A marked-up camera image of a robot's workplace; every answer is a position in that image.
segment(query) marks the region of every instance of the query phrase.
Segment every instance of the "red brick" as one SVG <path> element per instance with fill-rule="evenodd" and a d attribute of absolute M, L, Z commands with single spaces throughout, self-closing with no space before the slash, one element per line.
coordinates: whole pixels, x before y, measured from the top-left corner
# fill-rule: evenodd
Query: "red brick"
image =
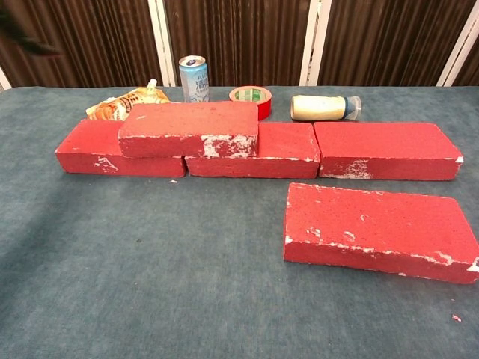
<path fill-rule="evenodd" d="M 136 105 L 118 133 L 127 157 L 255 156 L 254 102 Z"/>
<path fill-rule="evenodd" d="M 182 177 L 181 157 L 128 159 L 118 146 L 122 122 L 82 120 L 55 151 L 66 172 L 152 177 Z"/>
<path fill-rule="evenodd" d="M 473 283 L 479 245 L 452 198 L 292 183 L 284 259 Z"/>
<path fill-rule="evenodd" d="M 310 123 L 259 124 L 258 155 L 246 159 L 186 157 L 193 176 L 316 178 L 320 150 Z"/>
<path fill-rule="evenodd" d="M 452 180 L 462 153 L 434 123 L 315 123 L 320 176 Z"/>

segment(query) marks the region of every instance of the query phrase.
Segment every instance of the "food package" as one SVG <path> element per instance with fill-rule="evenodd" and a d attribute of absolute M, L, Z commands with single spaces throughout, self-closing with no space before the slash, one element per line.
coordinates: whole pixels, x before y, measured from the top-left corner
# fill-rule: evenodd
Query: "food package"
<path fill-rule="evenodd" d="M 166 103 L 168 97 L 156 88 L 156 80 L 151 79 L 147 87 L 136 88 L 120 97 L 110 97 L 86 110 L 91 120 L 125 121 L 132 107 L 137 103 Z"/>

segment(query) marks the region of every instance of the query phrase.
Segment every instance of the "beverage can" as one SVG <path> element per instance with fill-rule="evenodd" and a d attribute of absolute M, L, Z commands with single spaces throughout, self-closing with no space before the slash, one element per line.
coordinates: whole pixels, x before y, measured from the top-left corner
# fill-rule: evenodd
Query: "beverage can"
<path fill-rule="evenodd" d="M 207 62 L 204 57 L 189 55 L 180 59 L 181 86 L 185 102 L 210 100 Z"/>

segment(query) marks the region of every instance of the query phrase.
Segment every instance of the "red tape roll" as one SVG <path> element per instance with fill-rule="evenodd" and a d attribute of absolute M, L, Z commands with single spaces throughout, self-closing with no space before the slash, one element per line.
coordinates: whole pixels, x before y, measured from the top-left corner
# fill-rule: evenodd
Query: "red tape roll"
<path fill-rule="evenodd" d="M 271 114 L 271 99 L 271 92 L 259 86 L 242 86 L 230 92 L 231 101 L 256 102 L 259 121 L 264 120 Z"/>

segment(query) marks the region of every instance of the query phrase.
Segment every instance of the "brown curtain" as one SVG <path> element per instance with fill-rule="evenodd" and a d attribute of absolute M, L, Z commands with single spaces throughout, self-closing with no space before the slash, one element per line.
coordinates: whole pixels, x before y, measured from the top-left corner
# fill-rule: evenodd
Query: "brown curtain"
<path fill-rule="evenodd" d="M 479 86 L 479 37 L 457 74 L 454 86 Z"/>
<path fill-rule="evenodd" d="M 4 0 L 28 36 L 58 58 L 30 55 L 0 33 L 0 66 L 13 86 L 161 84 L 147 0 Z"/>
<path fill-rule="evenodd" d="M 211 85 L 298 85 L 309 0 L 165 0 L 165 7 L 176 68 L 183 56 L 202 55 Z"/>
<path fill-rule="evenodd" d="M 475 0 L 334 0 L 319 85 L 431 86 Z"/>

